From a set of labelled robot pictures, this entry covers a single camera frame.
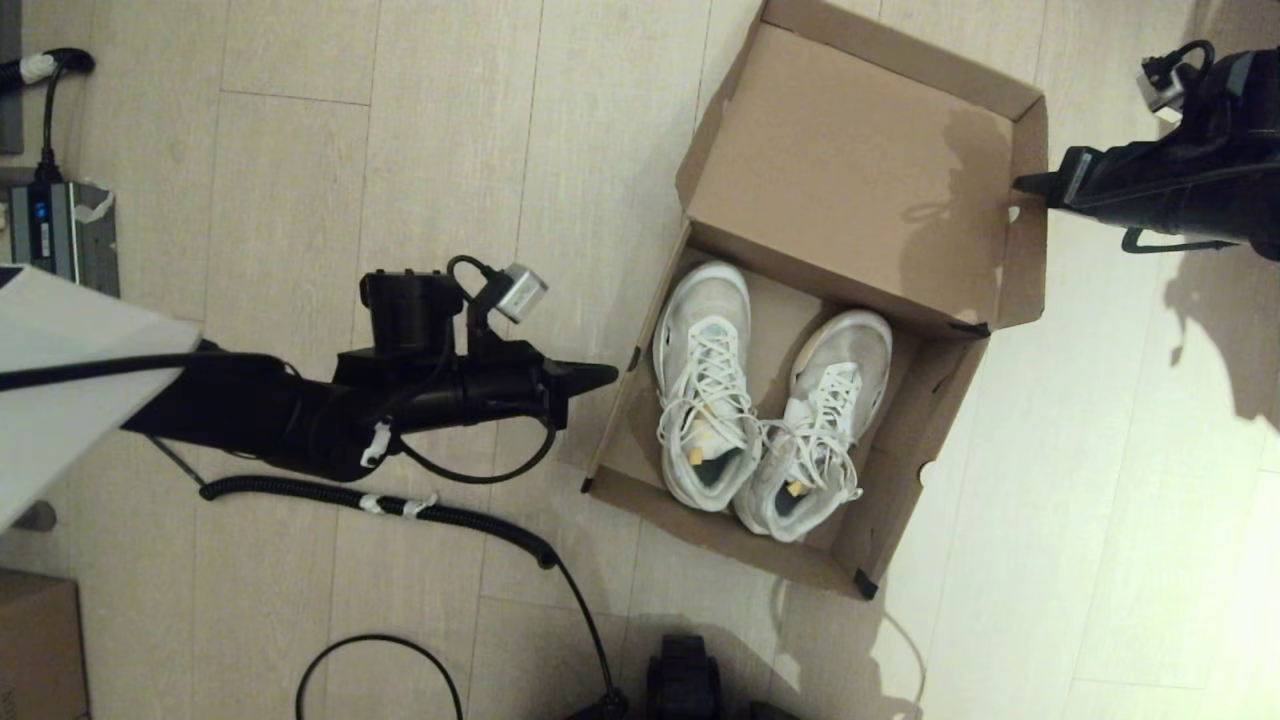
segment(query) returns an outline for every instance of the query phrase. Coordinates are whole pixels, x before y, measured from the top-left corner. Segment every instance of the shoe insole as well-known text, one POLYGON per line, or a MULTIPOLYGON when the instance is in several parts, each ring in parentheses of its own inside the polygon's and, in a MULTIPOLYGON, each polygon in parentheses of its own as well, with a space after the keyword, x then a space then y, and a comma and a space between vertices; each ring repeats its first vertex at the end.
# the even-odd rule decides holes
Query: shoe insole
POLYGON ((800 502, 808 496, 795 496, 787 491, 787 486, 778 488, 778 493, 773 496, 773 509, 778 511, 778 516, 786 518, 795 512, 795 509, 800 502))
POLYGON ((698 465, 694 465, 694 474, 698 479, 707 487, 714 487, 719 482, 721 477, 724 475, 724 469, 728 464, 733 461, 735 457, 741 455, 742 451, 737 447, 724 451, 719 457, 713 457, 712 460, 703 460, 698 465))

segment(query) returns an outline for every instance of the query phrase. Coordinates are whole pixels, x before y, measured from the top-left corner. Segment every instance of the cable clip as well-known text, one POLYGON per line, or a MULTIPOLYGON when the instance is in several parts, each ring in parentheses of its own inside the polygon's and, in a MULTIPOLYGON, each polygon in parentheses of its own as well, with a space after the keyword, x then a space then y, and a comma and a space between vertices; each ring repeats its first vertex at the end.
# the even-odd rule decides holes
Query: cable clip
POLYGON ((387 447, 392 442, 392 424, 383 420, 374 425, 374 439, 369 442, 364 455, 360 456, 362 468, 376 468, 378 462, 387 455, 387 447))

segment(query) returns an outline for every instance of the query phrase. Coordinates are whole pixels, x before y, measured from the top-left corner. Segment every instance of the black cable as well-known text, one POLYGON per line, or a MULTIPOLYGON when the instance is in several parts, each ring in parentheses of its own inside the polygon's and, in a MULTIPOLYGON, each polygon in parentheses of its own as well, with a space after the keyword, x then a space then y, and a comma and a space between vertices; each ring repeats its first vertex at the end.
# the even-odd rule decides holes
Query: black cable
MULTIPOLYGON (((375 498, 374 502, 378 505, 378 511, 398 516, 404 515, 404 507, 408 505, 408 501, 402 497, 378 496, 364 493, 352 488, 324 486, 320 483, 294 480, 291 478, 270 478, 257 475, 215 480, 200 488, 200 497, 212 501, 225 495, 238 492, 260 492, 285 497, 298 497, 315 502, 325 502, 329 505, 338 505, 365 511, 369 511, 366 509, 366 503, 369 502, 369 498, 372 497, 375 498)), ((564 561, 556 553, 556 550, 550 546, 550 543, 525 528, 521 528, 520 525, 508 523, 500 518, 485 515, 484 512, 463 510, 461 507, 430 505, 422 507, 412 516, 417 520, 457 525, 493 536, 532 555, 538 561, 538 565, 544 570, 558 568, 561 574, 564 575, 564 582, 568 584, 570 591, 573 593, 573 600, 577 601, 579 610, 582 611, 582 619, 586 620, 586 629, 591 634, 591 643, 595 646, 595 655, 600 662, 600 675, 604 678, 605 693, 612 693, 614 691, 613 673, 609 669, 609 659, 604 653, 604 643, 600 641, 600 632, 595 626, 595 619, 591 616, 591 610, 588 607, 586 598, 582 597, 582 592, 573 580, 573 575, 570 574, 564 561)))
POLYGON ((586 606, 586 598, 577 589, 577 583, 573 582, 573 575, 570 575, 564 561, 558 561, 556 566, 559 568, 561 575, 564 575, 568 589, 573 591, 573 600, 577 601, 577 607, 582 611, 582 618, 586 620, 586 629, 591 633, 591 643, 595 646, 595 656, 600 661, 600 673, 604 675, 604 692, 608 693, 613 691, 613 673, 609 671, 609 659, 604 656, 604 643, 600 642, 600 632, 595 629, 595 619, 591 618, 591 610, 586 606))
POLYGON ((361 642, 385 642, 385 643, 398 644, 401 647, 407 647, 413 652, 421 655, 422 657, 430 660, 431 665, 435 665, 435 669, 440 671, 440 675, 444 678, 444 683, 449 685, 449 696, 453 698, 454 717, 462 720, 462 698, 458 696, 458 687, 453 684, 453 676, 449 675, 449 671, 444 667, 444 664, 440 662, 434 655, 431 655, 429 650, 415 642, 407 641, 404 638, 398 638, 396 635, 384 635, 379 633, 355 635, 344 641, 338 641, 330 644, 329 647, 324 648, 324 651, 320 652, 320 655, 317 655, 315 660, 311 661, 311 665, 307 665, 306 673, 302 674, 302 680, 298 682, 298 692, 293 696, 293 716, 297 720, 305 720, 302 710, 303 710, 303 702, 306 701, 307 683, 311 682, 311 674, 315 673, 316 667, 320 666, 320 662, 325 657, 329 657, 329 655, 332 655, 333 651, 340 647, 346 647, 348 644, 355 644, 361 642))
POLYGON ((453 354, 453 333, 444 333, 444 343, 440 346, 440 355, 435 359, 435 366, 431 368, 431 373, 426 379, 413 383, 411 386, 403 387, 396 391, 390 397, 387 398, 376 410, 369 413, 361 425, 364 424, 376 424, 384 418, 396 418, 396 414, 404 409, 406 405, 412 402, 415 397, 422 395, 435 380, 440 378, 440 373, 444 372, 445 365, 449 364, 449 356, 453 354))
POLYGON ((40 149, 40 164, 36 165, 36 182, 59 183, 63 182, 63 172, 58 169, 58 160, 54 156, 54 95, 58 92, 58 81, 67 69, 67 61, 72 55, 63 55, 54 67, 54 74, 49 77, 49 87, 45 88, 45 145, 40 149))
POLYGON ((102 378, 108 375, 145 373, 147 370, 165 370, 170 368, 221 369, 230 366, 239 369, 257 368, 262 372, 268 372, 284 368, 284 361, 279 357, 259 352, 218 351, 134 355, 129 357, 114 357, 110 360, 95 360, 91 363, 73 363, 70 365, 54 365, 51 368, 31 368, 27 370, 0 373, 0 392, 69 383, 73 380, 86 380, 90 378, 102 378))
POLYGON ((539 447, 538 451, 534 452, 534 455, 529 460, 526 460, 524 465, 508 473, 502 473, 500 475, 488 475, 488 477, 467 475, 466 473, 458 473, 457 470, 449 470, 448 468, 442 468, 435 462, 428 460, 421 452, 410 447, 408 443, 404 442, 404 438, 402 436, 396 436, 393 443, 394 443, 394 451, 403 452, 410 457, 410 460, 417 462, 419 465, 435 473, 436 475, 440 475, 442 478, 453 480, 456 483, 466 483, 468 486, 492 486, 494 483, 509 480, 511 478, 515 478, 517 475, 524 475, 525 473, 531 470, 534 465, 538 465, 539 462, 543 461, 544 457, 547 457, 547 454, 552 451, 552 446, 556 445, 556 428, 550 423, 543 423, 543 425, 547 428, 547 437, 543 438, 541 447, 539 447))
POLYGON ((54 151, 54 95, 58 92, 58 81, 67 69, 67 60, 70 55, 63 55, 54 65, 54 74, 49 76, 49 87, 45 88, 45 145, 41 149, 46 152, 54 151))
MULTIPOLYGON (((448 273, 448 275, 451 278, 453 278, 453 282, 458 282, 458 275, 453 270, 457 269, 457 266, 458 266, 460 263, 466 263, 467 265, 471 265, 472 268, 480 270, 480 274, 484 277, 485 281, 488 281, 490 277, 493 277, 498 272, 498 270, 493 269, 492 266, 484 264, 480 260, 476 260, 475 258, 472 258, 470 255, 454 255, 444 265, 444 272, 448 273)), ((467 292, 465 287, 462 287, 461 282, 458 282, 458 290, 462 291, 462 296, 467 299, 467 302, 474 302, 475 301, 475 297, 471 297, 471 293, 467 292)))
POLYGON ((197 473, 195 468, 187 464, 187 461, 183 460, 177 451, 174 451, 174 448, 169 447, 169 443, 155 436, 146 436, 146 438, 150 439, 151 445, 156 446, 160 450, 160 452, 164 452, 169 460, 173 460, 173 464, 180 468, 182 471, 186 473, 188 478, 196 480, 197 486, 205 487, 206 484, 209 484, 205 482, 205 478, 200 477, 200 473, 197 473))
POLYGON ((1178 60, 1181 60, 1192 50, 1199 50, 1203 54, 1203 58, 1201 59, 1199 72, 1197 73, 1196 78, 1204 79, 1204 74, 1208 73, 1208 69, 1213 67, 1213 60, 1216 59, 1212 42, 1207 40, 1193 40, 1187 45, 1183 45, 1181 47, 1175 50, 1170 55, 1170 58, 1178 58, 1178 60))

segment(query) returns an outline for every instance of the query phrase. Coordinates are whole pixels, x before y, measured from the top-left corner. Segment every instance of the black tape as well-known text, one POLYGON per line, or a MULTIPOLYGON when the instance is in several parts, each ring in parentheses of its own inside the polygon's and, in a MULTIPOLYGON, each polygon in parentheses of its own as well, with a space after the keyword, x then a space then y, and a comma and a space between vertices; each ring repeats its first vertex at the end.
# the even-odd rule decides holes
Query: black tape
POLYGON ((991 327, 987 323, 978 323, 977 325, 970 325, 966 323, 951 323, 951 329, 960 331, 963 333, 969 333, 975 337, 991 337, 991 327))
POLYGON ((863 573, 861 568, 854 573, 854 587, 856 587, 858 592, 860 592, 867 600, 876 600, 876 593, 879 592, 879 585, 873 583, 872 579, 867 577, 867 573, 863 573))

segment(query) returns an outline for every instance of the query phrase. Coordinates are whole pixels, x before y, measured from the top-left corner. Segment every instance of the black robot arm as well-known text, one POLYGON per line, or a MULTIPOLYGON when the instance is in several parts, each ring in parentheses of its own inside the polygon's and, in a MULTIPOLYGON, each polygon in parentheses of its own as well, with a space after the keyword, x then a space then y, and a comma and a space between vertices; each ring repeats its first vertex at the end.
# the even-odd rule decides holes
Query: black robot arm
POLYGON ((1048 208, 1126 228, 1128 252, 1248 243, 1280 260, 1280 50, 1215 59, 1199 40, 1148 58, 1142 85, 1152 111, 1180 113, 1175 129, 1106 151, 1070 147, 1056 172, 1020 177, 1015 187, 1048 208), (1196 50, 1198 67, 1184 61, 1196 50), (1143 231, 1212 240, 1142 245, 1143 231))
MULTIPOLYGON (((530 416, 548 430, 536 462, 567 425, 570 398, 612 383, 617 369, 552 360, 529 342, 500 338, 488 314, 497 309, 518 322, 547 286, 518 265, 494 270, 467 261, 486 277, 475 297, 452 274, 365 275, 360 295, 372 320, 374 347, 339 355, 330 383, 284 366, 189 368, 124 429, 246 454, 334 482, 358 480, 396 452, 451 479, 467 479, 425 460, 401 437, 530 416), (463 307, 468 355, 457 354, 453 337, 453 319, 463 307)), ((206 342, 200 350, 219 348, 206 342)))

